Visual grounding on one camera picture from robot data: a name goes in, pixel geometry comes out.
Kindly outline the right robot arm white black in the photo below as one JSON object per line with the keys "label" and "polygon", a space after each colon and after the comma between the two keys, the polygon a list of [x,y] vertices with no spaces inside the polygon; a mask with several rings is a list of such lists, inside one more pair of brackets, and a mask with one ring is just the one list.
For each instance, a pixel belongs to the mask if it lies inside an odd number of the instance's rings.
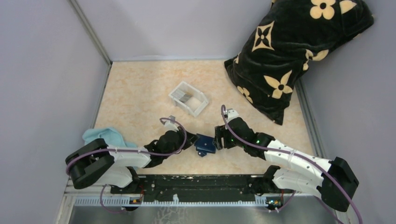
{"label": "right robot arm white black", "polygon": [[266,191],[290,189],[316,196],[334,210],[349,209],[359,181],[346,160],[295,150],[269,134],[254,132],[236,110],[220,111],[224,125],[215,127],[215,147],[241,147],[250,156],[271,162],[262,178]]}

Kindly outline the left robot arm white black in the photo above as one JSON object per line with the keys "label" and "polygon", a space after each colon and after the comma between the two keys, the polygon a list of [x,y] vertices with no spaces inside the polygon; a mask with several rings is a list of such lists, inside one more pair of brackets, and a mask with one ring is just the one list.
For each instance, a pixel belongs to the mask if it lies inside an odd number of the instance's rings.
{"label": "left robot arm white black", "polygon": [[191,147],[198,135],[188,132],[175,117],[160,118],[166,132],[142,147],[116,147],[96,138],[65,159],[66,174],[75,189],[94,184],[136,192],[140,187],[135,168],[153,168]]}

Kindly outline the white plastic card box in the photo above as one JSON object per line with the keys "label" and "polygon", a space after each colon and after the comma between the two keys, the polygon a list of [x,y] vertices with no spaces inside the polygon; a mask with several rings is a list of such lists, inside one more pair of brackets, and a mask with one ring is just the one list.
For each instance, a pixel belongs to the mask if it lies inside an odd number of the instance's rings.
{"label": "white plastic card box", "polygon": [[187,114],[197,117],[209,104],[206,95],[188,84],[180,82],[169,94],[174,106],[181,108]]}

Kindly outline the navy blue card holder wallet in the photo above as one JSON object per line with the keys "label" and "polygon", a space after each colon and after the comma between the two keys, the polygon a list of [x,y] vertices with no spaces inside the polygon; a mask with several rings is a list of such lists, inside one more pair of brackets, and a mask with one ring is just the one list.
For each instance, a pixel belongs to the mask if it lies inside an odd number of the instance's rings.
{"label": "navy blue card holder wallet", "polygon": [[216,147],[213,144],[214,138],[197,133],[198,139],[194,143],[197,154],[200,157],[205,157],[207,154],[215,154]]}

